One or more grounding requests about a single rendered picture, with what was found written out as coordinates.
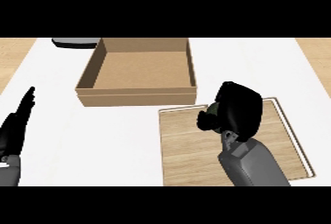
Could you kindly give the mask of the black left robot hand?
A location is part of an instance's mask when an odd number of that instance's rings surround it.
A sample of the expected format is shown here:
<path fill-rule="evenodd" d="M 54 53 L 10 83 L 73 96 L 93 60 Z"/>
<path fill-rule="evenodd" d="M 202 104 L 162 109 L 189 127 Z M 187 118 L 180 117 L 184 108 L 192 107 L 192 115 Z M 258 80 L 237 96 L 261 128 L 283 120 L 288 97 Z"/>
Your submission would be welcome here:
<path fill-rule="evenodd" d="M 31 115 L 31 109 L 35 106 L 33 92 L 35 88 L 31 87 L 25 92 L 16 112 L 7 115 L 0 126 L 0 160 L 8 155 L 20 155 L 26 133 L 26 122 Z"/>

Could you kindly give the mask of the brown cardboard box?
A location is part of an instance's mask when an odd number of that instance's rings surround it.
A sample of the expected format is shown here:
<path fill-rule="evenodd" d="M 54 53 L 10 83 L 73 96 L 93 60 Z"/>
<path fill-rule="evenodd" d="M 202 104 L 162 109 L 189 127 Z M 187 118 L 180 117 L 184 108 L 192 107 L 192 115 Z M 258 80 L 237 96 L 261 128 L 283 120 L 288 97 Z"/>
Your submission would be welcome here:
<path fill-rule="evenodd" d="M 101 38 L 75 87 L 87 107 L 192 105 L 196 81 L 186 38 Z"/>

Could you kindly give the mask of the wooden tray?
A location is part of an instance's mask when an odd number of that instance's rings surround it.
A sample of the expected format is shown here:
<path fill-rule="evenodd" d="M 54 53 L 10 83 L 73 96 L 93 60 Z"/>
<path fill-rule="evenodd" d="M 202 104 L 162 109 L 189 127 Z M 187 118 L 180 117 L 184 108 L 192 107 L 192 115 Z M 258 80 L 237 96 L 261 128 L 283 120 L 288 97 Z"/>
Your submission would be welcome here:
<path fill-rule="evenodd" d="M 221 136 L 196 127 L 203 105 L 168 108 L 159 111 L 159 147 L 162 184 L 165 186 L 229 186 L 218 163 Z M 283 175 L 294 181 L 311 178 L 316 173 L 295 138 L 280 104 L 274 98 L 263 100 L 263 118 L 254 135 L 273 154 Z"/>

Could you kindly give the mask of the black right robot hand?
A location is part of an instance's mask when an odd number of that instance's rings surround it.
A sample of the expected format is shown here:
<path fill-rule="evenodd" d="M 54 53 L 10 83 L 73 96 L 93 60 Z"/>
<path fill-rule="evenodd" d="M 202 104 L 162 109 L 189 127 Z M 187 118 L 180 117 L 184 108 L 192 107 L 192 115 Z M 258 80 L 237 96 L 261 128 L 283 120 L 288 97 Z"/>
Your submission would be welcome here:
<path fill-rule="evenodd" d="M 214 103 L 196 118 L 200 130 L 215 133 L 230 131 L 236 140 L 245 142 L 257 133 L 263 116 L 263 98 L 248 87 L 226 81 L 218 89 Z"/>

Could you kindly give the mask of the grey and black appliance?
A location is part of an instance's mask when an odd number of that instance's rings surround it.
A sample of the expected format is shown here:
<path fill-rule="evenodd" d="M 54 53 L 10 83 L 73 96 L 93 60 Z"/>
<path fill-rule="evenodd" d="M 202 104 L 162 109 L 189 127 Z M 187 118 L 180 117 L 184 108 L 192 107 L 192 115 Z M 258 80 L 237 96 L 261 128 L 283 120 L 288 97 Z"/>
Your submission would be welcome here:
<path fill-rule="evenodd" d="M 51 38 L 56 47 L 72 49 L 93 49 L 97 42 L 98 38 Z"/>

